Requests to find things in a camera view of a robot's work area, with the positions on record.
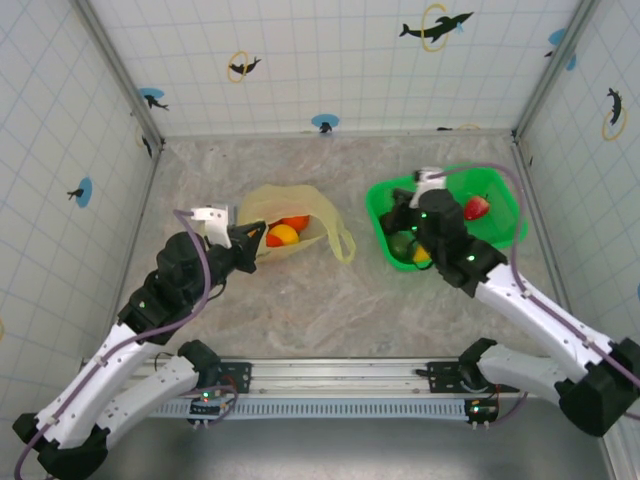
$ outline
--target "orange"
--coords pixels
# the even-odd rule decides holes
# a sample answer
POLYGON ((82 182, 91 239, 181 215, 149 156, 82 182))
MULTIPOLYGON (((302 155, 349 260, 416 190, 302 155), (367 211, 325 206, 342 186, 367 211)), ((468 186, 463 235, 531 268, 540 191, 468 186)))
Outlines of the orange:
POLYGON ((283 246, 284 243, 282 243, 282 240, 280 240, 280 237, 276 237, 275 235, 271 235, 270 233, 267 233, 267 247, 281 247, 283 246))
POLYGON ((302 215, 300 217, 283 218, 281 222, 285 225, 289 225, 296 232, 300 233, 302 230, 309 226, 309 215, 302 215))
POLYGON ((289 225, 276 225, 269 231, 269 234, 278 237, 284 245, 294 245, 300 241, 298 232, 289 225))

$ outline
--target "gray countertop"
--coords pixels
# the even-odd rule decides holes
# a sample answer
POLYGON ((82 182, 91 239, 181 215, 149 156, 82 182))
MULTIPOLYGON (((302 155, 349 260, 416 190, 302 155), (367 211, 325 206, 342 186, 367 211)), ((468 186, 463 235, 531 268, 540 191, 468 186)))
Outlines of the gray countertop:
MULTIPOLYGON (((396 271, 375 239, 364 197, 383 180, 463 161, 514 167, 507 134, 402 137, 230 138, 170 141, 151 189, 125 283, 128 295, 155 268, 181 227, 174 208, 240 204, 265 184, 310 184, 341 212, 357 244, 343 265, 323 239, 253 275, 234 273, 224 295, 178 331, 167 349, 199 338, 220 355, 264 357, 457 356, 479 337, 540 350, 504 317, 448 286, 434 270, 396 271)), ((550 294, 535 232, 519 268, 550 294)))

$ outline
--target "strawberry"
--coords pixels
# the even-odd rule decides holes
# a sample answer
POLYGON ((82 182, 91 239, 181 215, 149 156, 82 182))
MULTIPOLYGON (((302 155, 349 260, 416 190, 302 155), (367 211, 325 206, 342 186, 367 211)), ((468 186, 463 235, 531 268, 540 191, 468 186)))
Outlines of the strawberry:
POLYGON ((465 220, 477 220, 489 212, 489 202, 486 197, 474 195, 464 207, 465 220))

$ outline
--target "yellow plastic bag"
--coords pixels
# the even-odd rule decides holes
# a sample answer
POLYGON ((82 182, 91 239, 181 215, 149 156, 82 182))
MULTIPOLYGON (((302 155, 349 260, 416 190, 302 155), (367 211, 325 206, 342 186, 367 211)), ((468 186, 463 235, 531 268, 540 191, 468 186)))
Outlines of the yellow plastic bag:
POLYGON ((310 215, 309 226, 300 232, 300 243, 283 247, 267 247, 267 235, 263 235, 256 255, 257 262, 273 262, 307 248, 325 235, 336 258, 350 263, 356 254, 356 244, 344 226, 340 213, 316 188, 310 185, 277 187, 264 185, 249 193, 238 212, 238 225, 264 220, 267 225, 283 218, 310 215), (342 251, 340 240, 348 253, 342 251))

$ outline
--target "green basket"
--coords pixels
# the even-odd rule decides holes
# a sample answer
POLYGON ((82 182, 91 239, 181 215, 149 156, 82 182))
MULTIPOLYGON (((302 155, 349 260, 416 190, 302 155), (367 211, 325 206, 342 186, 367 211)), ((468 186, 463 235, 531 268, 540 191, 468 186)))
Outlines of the green basket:
MULTIPOLYGON (((458 166, 460 165, 452 165, 446 167, 445 170, 458 166)), ((520 209, 496 170, 493 168, 472 168, 454 173, 446 178, 446 187, 453 194, 453 198, 463 207, 474 195, 487 196, 491 205, 489 213, 477 220, 465 221, 471 235, 490 243, 495 248, 508 248, 513 244, 520 209)), ((365 202, 373 223, 373 230, 384 256, 398 270, 413 272, 418 270, 418 267, 424 268, 430 265, 431 261, 416 266, 413 263, 404 263, 396 259, 389 250, 387 238, 380 225, 380 216, 390 212, 393 208, 392 193, 395 188, 415 192, 416 185, 413 176, 394 178, 374 185, 367 192, 365 202)), ((526 237, 527 230, 528 225, 525 219, 520 231, 520 241, 526 237)))

